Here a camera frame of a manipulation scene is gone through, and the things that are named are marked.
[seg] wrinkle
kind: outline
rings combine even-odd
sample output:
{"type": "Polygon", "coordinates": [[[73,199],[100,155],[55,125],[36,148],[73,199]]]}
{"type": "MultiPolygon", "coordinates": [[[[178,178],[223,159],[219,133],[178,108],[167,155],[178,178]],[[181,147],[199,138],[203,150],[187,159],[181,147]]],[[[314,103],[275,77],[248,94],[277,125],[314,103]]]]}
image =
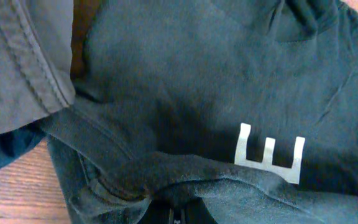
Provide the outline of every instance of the wrinkle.
{"type": "Polygon", "coordinates": [[[318,25],[314,15],[311,13],[308,3],[303,1],[288,1],[288,7],[291,9],[296,21],[303,25],[308,36],[314,36],[317,33],[318,25]]]}
{"type": "Polygon", "coordinates": [[[323,119],[329,114],[329,112],[331,111],[331,107],[332,107],[334,101],[339,96],[339,94],[341,94],[341,92],[346,87],[346,85],[350,82],[350,80],[352,79],[354,74],[355,74],[355,71],[352,69],[352,71],[348,74],[348,76],[345,79],[345,81],[337,88],[335,93],[330,97],[327,105],[325,106],[325,109],[324,109],[322,115],[318,118],[316,124],[321,123],[323,121],[323,119]]]}
{"type": "Polygon", "coordinates": [[[282,11],[284,8],[285,1],[280,1],[275,9],[273,10],[272,16],[270,18],[269,26],[268,26],[268,32],[270,35],[273,36],[273,38],[276,38],[277,29],[280,21],[280,17],[282,15],[282,11]]]}

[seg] dark fabric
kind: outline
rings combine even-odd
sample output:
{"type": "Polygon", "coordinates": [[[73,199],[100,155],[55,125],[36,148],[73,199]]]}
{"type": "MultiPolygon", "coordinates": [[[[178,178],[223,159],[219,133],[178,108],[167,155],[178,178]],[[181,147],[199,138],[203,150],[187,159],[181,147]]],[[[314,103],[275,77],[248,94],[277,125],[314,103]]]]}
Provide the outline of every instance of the dark fabric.
{"type": "Polygon", "coordinates": [[[33,124],[0,134],[0,168],[29,152],[45,137],[33,124]]]}
{"type": "Polygon", "coordinates": [[[40,127],[99,170],[70,204],[137,223],[202,198],[219,224],[358,223],[358,14],[339,1],[106,1],[72,108],[40,127]],[[300,183],[232,164],[291,167],[300,183]]]}
{"type": "Polygon", "coordinates": [[[205,203],[198,198],[186,204],[186,224],[218,224],[209,213],[205,203]]]}
{"type": "Polygon", "coordinates": [[[167,202],[153,201],[148,207],[139,224],[167,224],[170,219],[171,206],[167,202]]]}
{"type": "Polygon", "coordinates": [[[88,184],[88,173],[84,170],[85,167],[81,163],[81,155],[51,136],[48,136],[47,141],[50,158],[52,159],[63,196],[67,201],[67,210],[71,222],[83,224],[81,217],[68,203],[68,199],[71,196],[77,194],[80,189],[88,184]]]}

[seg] stitched seam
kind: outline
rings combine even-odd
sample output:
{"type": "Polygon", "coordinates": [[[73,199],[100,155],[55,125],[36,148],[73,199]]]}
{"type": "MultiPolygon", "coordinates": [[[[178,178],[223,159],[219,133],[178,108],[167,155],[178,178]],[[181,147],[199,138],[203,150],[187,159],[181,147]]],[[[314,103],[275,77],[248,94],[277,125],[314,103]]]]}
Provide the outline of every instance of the stitched seam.
{"type": "MultiPolygon", "coordinates": [[[[27,35],[27,33],[25,32],[25,30],[24,30],[24,28],[23,28],[23,24],[22,24],[22,22],[21,22],[21,20],[20,20],[19,13],[17,12],[17,9],[16,9],[16,7],[20,7],[20,5],[18,5],[18,6],[15,7],[13,1],[11,0],[10,2],[11,2],[12,10],[13,10],[14,13],[16,14],[16,18],[17,18],[17,20],[19,21],[19,24],[20,24],[19,26],[20,26],[20,28],[21,28],[22,33],[24,34],[25,40],[26,40],[27,44],[28,44],[29,46],[31,46],[31,43],[30,43],[30,40],[29,40],[29,36],[27,35]]],[[[55,98],[56,98],[57,101],[59,102],[60,106],[63,107],[64,103],[62,102],[62,100],[60,99],[60,97],[58,97],[58,93],[57,93],[56,90],[54,89],[51,80],[48,78],[47,72],[45,71],[44,66],[42,66],[42,63],[41,63],[41,61],[39,60],[39,57],[37,56],[37,54],[35,53],[34,48],[33,48],[33,47],[30,47],[30,49],[31,49],[32,55],[35,57],[35,59],[36,59],[36,61],[37,61],[37,65],[39,66],[39,68],[41,69],[42,74],[44,75],[44,78],[46,79],[46,81],[48,81],[48,84],[49,84],[49,86],[50,86],[51,89],[52,89],[52,93],[55,95],[55,98]]]]}
{"type": "Polygon", "coordinates": [[[102,195],[98,195],[90,186],[85,187],[85,189],[88,189],[89,192],[90,192],[95,198],[99,199],[101,202],[104,202],[104,203],[106,203],[106,204],[108,204],[108,205],[111,205],[111,202],[110,202],[108,199],[104,198],[102,195]]]}
{"type": "Polygon", "coordinates": [[[86,184],[90,184],[90,176],[89,176],[89,173],[88,173],[88,167],[85,165],[85,161],[84,161],[84,157],[76,151],[76,154],[80,160],[80,163],[81,163],[81,166],[82,166],[82,171],[84,172],[84,176],[85,176],[85,181],[86,181],[86,184]]]}
{"type": "Polygon", "coordinates": [[[118,197],[121,200],[130,202],[130,201],[137,201],[143,197],[139,194],[133,194],[133,193],[118,189],[114,184],[110,183],[105,177],[100,178],[98,180],[98,183],[101,184],[104,187],[104,189],[106,189],[107,192],[109,192],[109,194],[111,194],[115,197],[118,197]]]}
{"type": "Polygon", "coordinates": [[[277,43],[278,44],[282,44],[282,45],[287,45],[287,44],[303,44],[303,43],[306,43],[306,42],[309,42],[309,41],[311,41],[311,40],[316,40],[318,37],[319,37],[319,35],[321,35],[321,34],[323,34],[323,33],[325,33],[325,32],[328,32],[328,31],[331,31],[331,29],[333,28],[333,27],[335,27],[336,25],[338,25],[339,24],[339,21],[336,21],[336,22],[334,22],[333,24],[331,24],[330,26],[327,26],[325,29],[323,29],[321,32],[318,32],[315,36],[312,36],[311,38],[309,38],[309,39],[305,39],[305,40],[290,40],[290,41],[283,41],[283,42],[278,42],[277,41],[277,43]]]}
{"type": "Polygon", "coordinates": [[[82,112],[74,109],[74,107],[69,108],[70,111],[72,111],[75,115],[82,118],[84,121],[86,121],[92,128],[97,129],[101,134],[103,134],[106,138],[108,138],[111,142],[113,142],[120,151],[128,157],[128,159],[133,159],[134,154],[131,150],[128,149],[128,147],[125,146],[125,144],[117,138],[113,133],[109,134],[109,131],[107,131],[105,128],[101,127],[97,122],[94,122],[91,118],[84,115],[82,112]]]}
{"type": "Polygon", "coordinates": [[[5,32],[2,29],[1,26],[1,22],[0,22],[0,33],[3,36],[5,43],[6,43],[6,48],[9,51],[9,53],[13,56],[14,58],[14,63],[15,65],[18,67],[19,69],[19,73],[21,74],[21,76],[25,79],[25,82],[27,83],[30,91],[33,93],[33,95],[35,96],[35,99],[39,102],[39,104],[41,105],[42,109],[49,113],[50,110],[47,108],[47,106],[45,105],[44,101],[42,100],[42,98],[40,97],[40,95],[36,92],[35,88],[31,85],[30,80],[28,79],[27,75],[25,74],[25,72],[23,72],[23,68],[19,63],[19,56],[13,51],[13,49],[9,46],[9,39],[7,38],[7,35],[5,34],[5,32]]]}

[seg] gray jacket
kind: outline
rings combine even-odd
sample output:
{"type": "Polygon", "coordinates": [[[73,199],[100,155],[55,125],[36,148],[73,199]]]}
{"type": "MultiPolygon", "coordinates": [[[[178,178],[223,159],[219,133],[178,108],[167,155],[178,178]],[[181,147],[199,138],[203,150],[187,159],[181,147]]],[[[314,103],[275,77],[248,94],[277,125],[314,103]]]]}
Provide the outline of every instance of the gray jacket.
{"type": "Polygon", "coordinates": [[[72,0],[0,0],[0,134],[73,103],[72,21],[72,0]]]}

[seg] wooden floor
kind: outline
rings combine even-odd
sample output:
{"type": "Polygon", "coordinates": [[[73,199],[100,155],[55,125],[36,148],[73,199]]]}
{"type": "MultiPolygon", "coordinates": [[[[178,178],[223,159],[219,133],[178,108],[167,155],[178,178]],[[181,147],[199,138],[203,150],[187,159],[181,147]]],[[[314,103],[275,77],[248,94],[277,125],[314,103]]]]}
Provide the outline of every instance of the wooden floor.
{"type": "Polygon", "coordinates": [[[1,224],[69,224],[65,207],[45,142],[0,170],[1,224]]]}

